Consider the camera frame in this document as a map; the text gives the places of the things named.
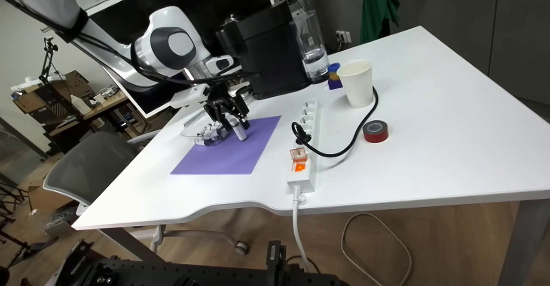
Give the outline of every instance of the tape roll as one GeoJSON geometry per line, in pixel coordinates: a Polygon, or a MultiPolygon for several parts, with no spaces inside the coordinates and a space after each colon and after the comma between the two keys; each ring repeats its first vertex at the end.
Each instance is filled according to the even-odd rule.
{"type": "Polygon", "coordinates": [[[389,136],[388,124],[381,120],[373,120],[363,126],[365,140],[370,143],[380,143],[389,136]]]}

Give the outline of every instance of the gray cable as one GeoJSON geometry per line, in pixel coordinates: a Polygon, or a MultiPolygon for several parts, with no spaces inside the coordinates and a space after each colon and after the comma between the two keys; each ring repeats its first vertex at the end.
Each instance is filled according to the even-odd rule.
{"type": "Polygon", "coordinates": [[[377,216],[371,214],[371,213],[357,213],[355,215],[353,215],[350,219],[348,219],[348,222],[345,224],[344,226],[344,231],[342,231],[342,241],[340,243],[340,246],[342,247],[342,253],[344,253],[344,256],[354,265],[356,266],[359,270],[361,270],[361,272],[363,272],[363,274],[365,274],[366,276],[368,276],[371,280],[373,280],[378,286],[383,286],[379,281],[377,281],[375,278],[373,278],[371,276],[371,274],[368,274],[367,271],[365,271],[363,268],[361,268],[357,263],[355,263],[355,261],[351,260],[351,258],[348,256],[348,254],[346,254],[345,250],[344,250],[344,239],[345,239],[345,234],[346,232],[348,231],[348,227],[351,223],[351,221],[353,221],[355,218],[359,217],[359,216],[363,216],[363,215],[367,215],[367,216],[370,216],[370,217],[373,217],[374,219],[376,219],[377,221],[379,221],[386,229],[387,231],[389,231],[389,233],[391,233],[393,235],[393,237],[395,237],[395,239],[397,239],[397,241],[399,243],[401,243],[401,246],[403,247],[403,249],[405,249],[405,251],[407,252],[407,256],[409,257],[409,268],[407,269],[407,272],[405,274],[405,276],[403,277],[403,279],[401,280],[401,282],[399,283],[399,286],[403,286],[405,285],[405,282],[407,281],[407,278],[409,278],[409,275],[411,274],[411,269],[413,268],[413,258],[411,257],[411,253],[409,252],[409,250],[407,249],[407,247],[405,246],[405,244],[397,237],[397,235],[395,235],[395,233],[393,233],[393,231],[391,231],[391,229],[389,229],[389,227],[387,225],[385,225],[385,223],[383,221],[381,221],[377,216]]]}

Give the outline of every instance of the chair wheel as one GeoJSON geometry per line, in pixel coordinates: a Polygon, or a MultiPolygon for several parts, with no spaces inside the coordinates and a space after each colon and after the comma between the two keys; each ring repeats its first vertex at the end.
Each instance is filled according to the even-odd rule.
{"type": "Polygon", "coordinates": [[[235,252],[241,256],[244,256],[248,253],[248,245],[243,242],[237,242],[237,245],[235,245],[235,252]]]}

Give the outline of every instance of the black coffee machine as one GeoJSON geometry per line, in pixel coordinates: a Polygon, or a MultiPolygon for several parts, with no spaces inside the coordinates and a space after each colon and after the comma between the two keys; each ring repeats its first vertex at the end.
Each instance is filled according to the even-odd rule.
{"type": "Polygon", "coordinates": [[[270,98],[309,86],[299,47],[289,25],[292,14],[286,1],[246,18],[228,19],[216,37],[223,50],[257,72],[249,78],[256,98],[270,98]]]}

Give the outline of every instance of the purple mat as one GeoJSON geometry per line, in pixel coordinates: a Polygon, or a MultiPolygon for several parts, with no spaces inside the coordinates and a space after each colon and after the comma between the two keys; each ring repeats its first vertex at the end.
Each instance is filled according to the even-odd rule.
{"type": "Polygon", "coordinates": [[[280,118],[250,120],[245,141],[239,141],[231,131],[219,145],[195,145],[171,174],[251,174],[280,118]]]}

